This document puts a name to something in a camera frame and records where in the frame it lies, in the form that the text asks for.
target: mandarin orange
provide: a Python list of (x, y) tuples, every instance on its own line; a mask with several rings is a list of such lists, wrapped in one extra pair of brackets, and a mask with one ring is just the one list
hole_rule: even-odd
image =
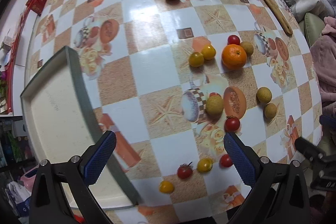
[(247, 55), (241, 46), (227, 45), (222, 51), (222, 62), (231, 70), (242, 68), (247, 60)]

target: wooden stick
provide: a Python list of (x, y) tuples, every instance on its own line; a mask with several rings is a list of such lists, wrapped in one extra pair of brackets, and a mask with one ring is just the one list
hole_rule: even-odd
[(286, 18), (284, 17), (284, 15), (282, 14), (282, 12), (280, 11), (278, 4), (274, 0), (264, 0), (264, 1), (267, 4), (267, 6), (270, 8), (270, 10), (273, 12), (274, 16), (279, 21), (279, 23), (280, 23), (281, 27), (283, 28), (284, 32), (286, 33), (286, 35), (292, 36), (293, 35), (293, 30), (290, 27), (290, 25), (289, 25), (288, 21), (286, 20)]

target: blue gripper pad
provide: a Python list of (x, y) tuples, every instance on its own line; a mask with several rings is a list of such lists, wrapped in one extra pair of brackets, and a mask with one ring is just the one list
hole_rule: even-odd
[(95, 145), (91, 145), (84, 152), (80, 170), (86, 185), (96, 183), (116, 145), (117, 137), (115, 133), (107, 130)]
[(260, 174), (258, 155), (232, 132), (225, 134), (224, 147), (244, 184), (253, 187)]

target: yellow cherry tomato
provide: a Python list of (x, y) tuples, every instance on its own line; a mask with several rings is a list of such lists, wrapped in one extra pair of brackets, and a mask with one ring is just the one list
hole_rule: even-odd
[(189, 57), (189, 65), (191, 67), (197, 68), (204, 64), (204, 57), (199, 52), (193, 52)]
[(159, 191), (161, 193), (170, 194), (174, 190), (175, 190), (175, 187), (171, 182), (169, 182), (167, 180), (161, 181), (160, 186), (159, 186)]
[(198, 170), (198, 172), (207, 173), (211, 169), (212, 169), (212, 159), (205, 158), (205, 159), (199, 160), (199, 162), (197, 164), (197, 170)]
[(203, 54), (203, 57), (204, 57), (205, 60), (211, 60), (211, 59), (213, 59), (215, 57), (216, 50), (211, 45), (206, 45), (202, 49), (201, 54)]

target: green cushion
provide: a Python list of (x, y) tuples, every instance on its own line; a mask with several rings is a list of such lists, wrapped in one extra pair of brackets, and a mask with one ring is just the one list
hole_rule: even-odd
[(304, 16), (304, 33), (308, 46), (311, 47), (326, 25), (318, 16), (306, 13)]

